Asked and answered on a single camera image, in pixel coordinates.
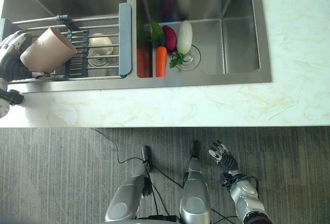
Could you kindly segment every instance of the robotic arm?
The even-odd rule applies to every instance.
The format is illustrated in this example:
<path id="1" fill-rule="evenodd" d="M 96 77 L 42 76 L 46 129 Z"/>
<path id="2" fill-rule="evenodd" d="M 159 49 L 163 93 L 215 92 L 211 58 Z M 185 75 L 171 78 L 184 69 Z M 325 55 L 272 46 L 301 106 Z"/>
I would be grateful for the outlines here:
<path id="1" fill-rule="evenodd" d="M 10 105 L 23 101 L 18 91 L 7 89 L 10 81 L 32 78 L 32 72 L 20 60 L 20 55 L 31 42 L 31 34 L 20 30 L 0 43 L 0 118 L 8 113 Z"/>
<path id="2" fill-rule="evenodd" d="M 238 171 L 237 161 L 228 149 L 217 141 L 208 152 L 222 170 L 220 184 L 229 188 L 241 222 L 243 224 L 272 224 L 263 203 L 258 199 L 257 190 L 248 181 L 251 177 Z"/>

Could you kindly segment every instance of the pink cup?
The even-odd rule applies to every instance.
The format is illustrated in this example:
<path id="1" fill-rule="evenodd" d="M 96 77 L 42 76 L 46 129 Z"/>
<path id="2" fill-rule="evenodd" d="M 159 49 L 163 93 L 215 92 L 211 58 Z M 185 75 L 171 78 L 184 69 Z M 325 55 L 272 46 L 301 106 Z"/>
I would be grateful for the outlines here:
<path id="1" fill-rule="evenodd" d="M 33 72 L 51 73 L 75 54 L 76 48 L 65 36 L 48 28 L 22 53 L 21 61 Z"/>

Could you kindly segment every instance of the marble countertop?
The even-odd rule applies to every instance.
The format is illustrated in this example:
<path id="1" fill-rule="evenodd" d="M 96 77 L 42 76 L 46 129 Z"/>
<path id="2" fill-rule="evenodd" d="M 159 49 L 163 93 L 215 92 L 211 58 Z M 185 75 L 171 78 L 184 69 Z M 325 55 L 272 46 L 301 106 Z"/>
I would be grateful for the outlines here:
<path id="1" fill-rule="evenodd" d="M 329 0 L 263 5 L 272 83 L 27 93 L 0 126 L 330 125 Z"/>

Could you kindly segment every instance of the black cable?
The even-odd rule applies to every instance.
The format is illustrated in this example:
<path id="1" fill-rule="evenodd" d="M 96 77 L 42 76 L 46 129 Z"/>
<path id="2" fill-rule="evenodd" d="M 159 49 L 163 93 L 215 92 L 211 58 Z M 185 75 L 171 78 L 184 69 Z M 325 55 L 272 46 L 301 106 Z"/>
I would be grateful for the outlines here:
<path id="1" fill-rule="evenodd" d="M 228 220 L 227 218 L 234 218 L 234 217 L 236 217 L 237 218 L 237 216 L 236 215 L 233 215 L 233 216 L 227 216 L 227 217 L 224 217 L 224 218 L 221 218 L 220 220 L 217 220 L 215 223 L 213 223 L 213 224 L 217 224 L 217 223 L 219 223 L 219 222 L 221 222 L 222 220 Z"/>
<path id="2" fill-rule="evenodd" d="M 220 219 L 219 221 L 221 221 L 221 220 L 227 220 L 227 221 L 229 221 L 230 223 L 235 224 L 235 223 L 233 223 L 231 220 L 228 219 L 229 217 L 232 217 L 232 216 L 224 216 L 224 215 L 220 214 L 218 211 L 216 211 L 215 209 L 211 209 L 211 210 L 212 210 L 213 212 L 217 213 L 218 215 L 220 215 L 220 216 L 222 217 L 222 219 Z"/>
<path id="3" fill-rule="evenodd" d="M 145 167 L 146 174 L 148 174 L 148 177 L 150 178 L 150 175 L 149 175 L 148 169 L 147 169 L 145 163 L 143 163 L 143 164 L 144 164 L 144 167 Z M 156 201 L 156 198 L 155 198 L 155 193 L 154 193 L 154 189 L 153 189 L 153 187 L 152 187 L 152 184 L 153 184 L 153 183 L 151 182 L 151 192 L 153 193 L 153 197 L 154 197 L 154 201 L 155 201 L 156 213 L 157 213 L 157 215 L 159 215 L 159 214 L 158 214 L 157 201 Z"/>
<path id="4" fill-rule="evenodd" d="M 173 179 L 171 179 L 169 176 L 167 176 L 165 173 L 163 173 L 161 170 L 159 170 L 156 166 L 153 165 L 153 167 L 159 171 L 165 178 L 171 180 L 173 183 L 175 183 L 177 186 L 179 186 L 181 189 L 183 189 L 183 186 L 180 185 L 179 183 L 175 182 Z"/>
<path id="5" fill-rule="evenodd" d="M 169 176 L 167 176 L 165 173 L 163 173 L 159 168 L 157 168 L 156 166 L 153 165 L 153 167 L 159 171 L 165 178 L 171 180 L 173 183 L 175 183 L 177 186 L 179 186 L 181 189 L 183 189 L 182 185 L 180 185 L 178 182 L 174 181 L 173 179 L 171 179 Z M 227 219 L 226 216 L 220 214 L 218 211 L 216 211 L 215 209 L 211 209 L 213 212 L 217 213 L 218 215 L 220 215 L 221 217 L 223 217 L 223 219 L 226 219 L 227 221 L 229 221 L 230 223 L 232 224 L 235 224 L 233 223 L 231 220 Z"/>
<path id="6" fill-rule="evenodd" d="M 157 194 L 158 194 L 158 196 L 159 196 L 160 202 L 161 202 L 161 204 L 163 205 L 166 214 L 167 214 L 167 215 L 170 215 L 169 212 L 167 211 L 166 207 L 165 207 L 164 201 L 163 201 L 162 197 L 160 196 L 159 191 L 157 190 L 157 188 L 155 187 L 155 185 L 154 185 L 153 183 L 151 183 L 151 185 L 155 188 L 155 191 L 157 192 Z"/>
<path id="7" fill-rule="evenodd" d="M 114 144 L 114 146 L 115 146 L 115 148 L 116 148 L 116 150 L 117 150 L 117 161 L 118 161 L 119 164 L 123 164 L 123 163 L 125 163 L 125 162 L 127 162 L 127 161 L 129 161 L 129 160 L 131 160 L 131 159 L 139 159 L 139 160 L 143 161 L 143 159 L 138 158 L 138 157 L 131 157 L 131 158 L 128 158 L 128 159 L 126 159 L 126 160 L 124 160 L 124 161 L 122 161 L 122 162 L 119 161 L 119 149 L 118 149 L 118 146 L 117 146 L 117 144 L 115 143 L 115 141 L 113 141 L 109 136 L 107 136 L 107 135 L 104 134 L 103 132 L 101 132 L 101 131 L 99 131 L 99 130 L 97 130 L 97 129 L 94 129 L 94 128 L 92 128 L 92 127 L 91 127 L 91 129 L 94 130 L 94 131 L 96 131 L 96 132 L 98 132 L 100 135 L 103 135 L 105 138 L 107 138 L 108 140 L 110 140 L 110 141 Z M 146 171 L 148 177 L 150 178 L 150 175 L 149 175 L 148 169 L 147 169 L 147 167 L 146 167 L 145 164 L 144 164 L 144 166 L 145 166 L 145 171 Z M 151 187 L 151 191 L 152 191 L 152 193 L 153 193 L 153 197 L 154 197 L 154 201 L 155 201 L 155 207 L 156 207 L 156 213 L 157 213 L 157 215 L 158 215 L 158 206 L 157 206 L 157 202 L 156 202 L 156 198 L 155 198 L 155 193 L 154 193 L 154 190 L 153 190 L 152 187 Z"/>
<path id="8" fill-rule="evenodd" d="M 143 161 L 141 158 L 138 158 L 138 157 L 131 157 L 131 158 L 128 158 L 128 159 L 126 159 L 126 160 L 124 160 L 124 161 L 122 161 L 122 162 L 119 161 L 119 149 L 118 149 L 118 146 L 117 146 L 117 144 L 115 143 L 115 141 L 113 141 L 109 136 L 107 136 L 106 134 L 104 134 L 103 132 L 101 132 L 101 131 L 99 131 L 99 130 L 97 130 L 97 129 L 95 129 L 95 128 L 92 128 L 92 127 L 91 127 L 90 129 L 92 129 L 92 130 L 98 132 L 100 135 L 103 135 L 105 138 L 107 138 L 108 140 L 110 140 L 110 141 L 114 144 L 114 146 L 115 146 L 115 148 L 116 148 L 116 150 L 117 150 L 117 161 L 118 161 L 119 164 L 123 164 L 123 163 L 125 163 L 125 162 L 127 162 L 127 161 L 129 161 L 129 160 L 131 160 L 131 159 L 139 159 L 139 160 Z M 179 186 L 181 189 L 183 189 L 183 186 L 182 186 L 182 185 L 180 185 L 179 183 L 177 183 L 176 181 L 174 181 L 173 179 L 171 179 L 169 176 L 167 176 L 165 173 L 163 173 L 163 172 L 162 172 L 160 169 L 158 169 L 156 166 L 153 165 L 153 167 L 154 167 L 157 171 L 159 171 L 159 172 L 160 172 L 165 178 L 167 178 L 168 180 L 172 181 L 172 182 L 175 183 L 177 186 Z M 257 184 L 256 188 L 258 188 L 258 181 L 257 181 L 257 179 L 256 179 L 254 176 L 251 176 L 251 178 L 254 178 L 254 179 L 256 180 L 256 184 Z M 164 204 L 164 202 L 163 202 L 163 199 L 162 199 L 162 197 L 160 196 L 159 191 L 156 189 L 156 187 L 154 186 L 153 183 L 151 183 L 151 185 L 152 185 L 152 186 L 155 188 L 155 190 L 157 191 L 158 196 L 159 196 L 159 199 L 160 199 L 160 201 L 161 201 L 161 204 L 163 205 L 163 207 L 164 207 L 165 212 L 167 213 L 167 215 L 169 215 L 169 213 L 168 213 L 168 211 L 167 211 L 167 209 L 166 209 L 166 207 L 165 207 L 165 204 Z M 154 191 L 153 191 L 153 188 L 152 188 L 152 187 L 151 187 L 151 190 L 152 190 L 153 197 L 154 197 L 154 201 L 155 201 L 156 212 L 157 212 L 157 214 L 158 214 L 157 202 L 156 202 L 155 194 L 154 194 Z M 218 211 L 216 211 L 215 209 L 211 209 L 211 210 L 214 211 L 215 213 L 217 213 L 218 215 L 220 215 L 220 216 L 222 217 L 221 220 L 226 219 L 226 220 L 229 221 L 230 223 L 235 224 L 235 223 L 233 223 L 231 220 L 227 219 L 228 217 L 226 217 L 226 216 L 220 214 L 220 213 L 219 213 Z"/>
<path id="9" fill-rule="evenodd" d="M 99 130 L 97 130 L 97 129 L 94 129 L 93 127 L 91 127 L 90 129 L 92 129 L 92 130 L 98 132 L 100 135 L 103 135 L 105 138 L 107 138 L 108 140 L 110 140 L 110 141 L 114 144 L 114 146 L 115 146 L 115 148 L 116 148 L 116 151 L 117 151 L 117 161 L 118 161 L 119 164 L 123 164 L 123 163 L 125 163 L 125 162 L 127 162 L 127 161 L 129 161 L 129 160 L 131 160 L 131 159 L 139 159 L 139 160 L 143 161 L 141 158 L 138 158 L 138 157 L 132 157 L 132 158 L 128 158 L 128 159 L 126 159 L 126 160 L 124 160 L 124 161 L 119 161 L 119 149 L 118 149 L 118 146 L 117 146 L 117 144 L 115 143 L 115 141 L 112 140 L 109 136 L 107 136 L 107 135 L 104 134 L 103 132 L 101 132 L 101 131 L 99 131 Z"/>

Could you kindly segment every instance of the gray carpet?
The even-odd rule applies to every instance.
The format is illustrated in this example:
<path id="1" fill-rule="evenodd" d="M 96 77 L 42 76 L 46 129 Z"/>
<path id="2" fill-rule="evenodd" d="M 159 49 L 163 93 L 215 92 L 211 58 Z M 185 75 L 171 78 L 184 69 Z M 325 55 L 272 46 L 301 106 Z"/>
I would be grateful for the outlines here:
<path id="1" fill-rule="evenodd" d="M 274 223 L 330 223 L 330 127 L 103 131 L 117 141 L 120 160 L 140 156 L 140 146 L 150 145 L 154 164 L 178 182 L 187 169 L 189 143 L 199 139 L 211 205 L 232 215 L 234 204 L 207 155 L 211 142 L 220 139 L 241 171 L 259 178 L 260 199 Z M 0 165 L 0 216 L 80 224 L 103 221 L 111 197 L 138 162 L 118 165 L 113 144 L 91 129 L 0 129 Z M 169 212 L 178 214 L 181 190 L 157 171 L 151 177 Z M 155 213 L 153 198 L 142 199 L 138 217 Z M 218 219 L 213 213 L 212 222 Z"/>

